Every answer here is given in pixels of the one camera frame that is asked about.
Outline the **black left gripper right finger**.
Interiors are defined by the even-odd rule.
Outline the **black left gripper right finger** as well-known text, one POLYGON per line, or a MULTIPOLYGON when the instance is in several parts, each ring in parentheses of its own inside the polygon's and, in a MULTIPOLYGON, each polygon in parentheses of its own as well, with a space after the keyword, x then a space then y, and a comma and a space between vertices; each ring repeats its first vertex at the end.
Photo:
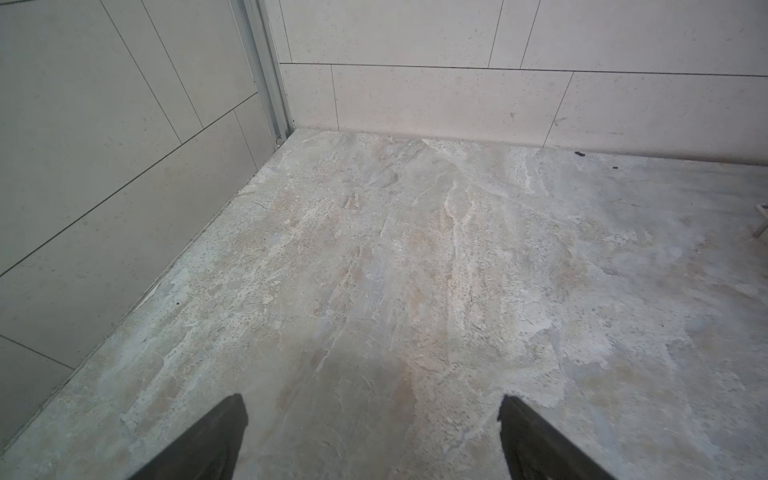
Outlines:
POLYGON ((512 479, 615 480, 521 398, 504 395, 497 421, 512 479))

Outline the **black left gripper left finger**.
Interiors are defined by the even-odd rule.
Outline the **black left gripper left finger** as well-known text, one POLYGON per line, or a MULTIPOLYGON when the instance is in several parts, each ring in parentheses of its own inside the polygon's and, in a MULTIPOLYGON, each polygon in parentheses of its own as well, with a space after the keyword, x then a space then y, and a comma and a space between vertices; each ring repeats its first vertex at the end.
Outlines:
POLYGON ((242 395, 229 395, 129 479, 232 479, 247 425, 242 395))

